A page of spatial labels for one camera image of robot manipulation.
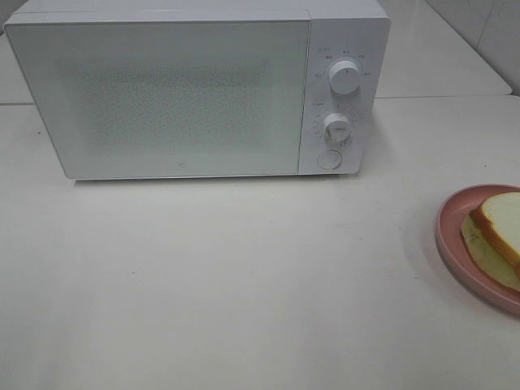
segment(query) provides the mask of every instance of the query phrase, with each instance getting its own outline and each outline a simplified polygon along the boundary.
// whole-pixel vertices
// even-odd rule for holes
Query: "microwave door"
[[[309,20],[8,33],[68,177],[297,173]]]

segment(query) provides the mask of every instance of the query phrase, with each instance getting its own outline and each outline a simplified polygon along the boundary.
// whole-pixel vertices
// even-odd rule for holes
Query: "table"
[[[392,20],[378,98],[507,95],[511,88],[424,0],[382,0]],[[32,98],[0,37],[0,104]]]
[[[36,109],[0,107],[2,388],[518,388],[518,319],[434,222],[520,183],[519,107],[378,99],[358,175],[76,183]]]

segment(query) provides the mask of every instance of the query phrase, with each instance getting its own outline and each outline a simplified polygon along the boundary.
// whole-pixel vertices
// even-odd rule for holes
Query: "plate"
[[[499,193],[520,192],[520,187],[482,184],[464,188],[449,197],[437,215],[437,247],[444,263],[471,291],[493,305],[520,315],[520,292],[502,286],[482,272],[471,259],[461,234],[467,214],[487,198]]]

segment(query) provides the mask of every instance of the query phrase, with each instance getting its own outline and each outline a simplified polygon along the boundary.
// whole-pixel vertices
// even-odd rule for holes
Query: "timer knob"
[[[342,142],[350,137],[352,131],[349,118],[339,113],[327,115],[323,120],[323,128],[330,142]]]
[[[361,64],[354,58],[341,58],[328,71],[328,81],[334,92],[348,95],[361,83]]]

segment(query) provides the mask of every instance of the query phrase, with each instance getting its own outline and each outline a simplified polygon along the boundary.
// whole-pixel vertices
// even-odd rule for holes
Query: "bread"
[[[520,193],[502,193],[488,198],[470,212],[483,239],[520,278]]]
[[[462,235],[475,265],[499,284],[520,292],[520,278],[513,267],[484,240],[482,232],[467,215]]]

